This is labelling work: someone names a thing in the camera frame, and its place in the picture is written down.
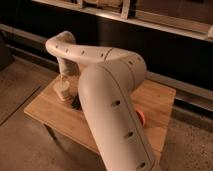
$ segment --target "robotic arm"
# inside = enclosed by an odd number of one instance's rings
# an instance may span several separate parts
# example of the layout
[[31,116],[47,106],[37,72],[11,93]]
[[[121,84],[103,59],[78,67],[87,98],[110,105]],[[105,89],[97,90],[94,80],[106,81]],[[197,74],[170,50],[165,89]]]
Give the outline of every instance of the robotic arm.
[[57,57],[64,76],[72,73],[74,62],[89,65],[80,76],[78,93],[107,170],[159,171],[130,99],[144,80],[145,62],[131,51],[74,43],[74,36],[63,32],[49,39],[46,48]]

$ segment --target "wooden table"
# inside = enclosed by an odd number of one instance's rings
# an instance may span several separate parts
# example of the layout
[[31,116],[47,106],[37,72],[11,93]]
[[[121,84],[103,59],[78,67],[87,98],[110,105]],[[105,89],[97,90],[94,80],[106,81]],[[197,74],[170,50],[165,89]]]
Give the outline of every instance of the wooden table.
[[[88,149],[99,153],[82,111],[71,108],[73,98],[62,102],[53,90],[53,80],[26,108],[25,113],[50,128],[69,137]],[[77,94],[78,76],[69,78],[70,92]],[[164,85],[145,80],[132,94],[134,106],[145,113],[145,132],[158,159],[160,159],[171,116],[176,91]]]

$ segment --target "gray floor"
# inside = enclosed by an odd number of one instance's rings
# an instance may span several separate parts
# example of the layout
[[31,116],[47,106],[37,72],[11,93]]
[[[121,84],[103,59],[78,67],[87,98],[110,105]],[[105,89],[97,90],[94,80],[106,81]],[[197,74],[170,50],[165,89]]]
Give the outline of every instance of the gray floor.
[[[19,58],[0,72],[0,171],[105,170],[99,156],[57,133],[61,144],[56,145],[42,124],[24,114],[24,107],[56,75]],[[212,132],[212,120],[175,107],[162,170],[212,171]]]

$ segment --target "orange object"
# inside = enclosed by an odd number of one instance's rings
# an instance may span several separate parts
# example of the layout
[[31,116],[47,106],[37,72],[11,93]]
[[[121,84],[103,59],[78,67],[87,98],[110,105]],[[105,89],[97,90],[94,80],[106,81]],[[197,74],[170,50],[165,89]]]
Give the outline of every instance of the orange object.
[[139,117],[139,119],[141,121],[142,126],[145,127],[145,125],[146,125],[146,117],[145,117],[144,113],[138,108],[135,109],[135,112],[137,113],[137,115],[138,115],[138,117]]

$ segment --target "table leg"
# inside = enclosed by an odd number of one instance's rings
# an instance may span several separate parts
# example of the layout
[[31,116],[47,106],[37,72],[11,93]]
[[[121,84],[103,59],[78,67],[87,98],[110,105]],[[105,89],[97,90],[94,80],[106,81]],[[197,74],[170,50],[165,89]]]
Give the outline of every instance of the table leg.
[[50,134],[50,136],[52,137],[52,139],[55,141],[55,142],[58,142],[58,139],[57,137],[55,136],[55,133],[53,131],[52,128],[50,128],[49,126],[45,125],[44,124],[44,127],[47,129],[48,133]]

